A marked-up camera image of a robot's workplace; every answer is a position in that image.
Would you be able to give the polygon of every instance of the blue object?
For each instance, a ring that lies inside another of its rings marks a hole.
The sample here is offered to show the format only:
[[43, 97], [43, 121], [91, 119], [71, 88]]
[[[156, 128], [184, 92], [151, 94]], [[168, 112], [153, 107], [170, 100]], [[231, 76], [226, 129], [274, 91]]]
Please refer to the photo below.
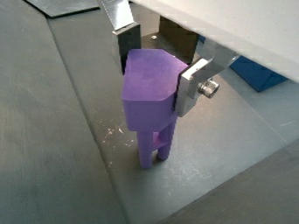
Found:
[[[204, 42], [206, 38], [199, 36], [199, 40]], [[287, 80], [279, 73], [275, 73], [243, 56], [238, 58], [230, 67], [258, 92]]]

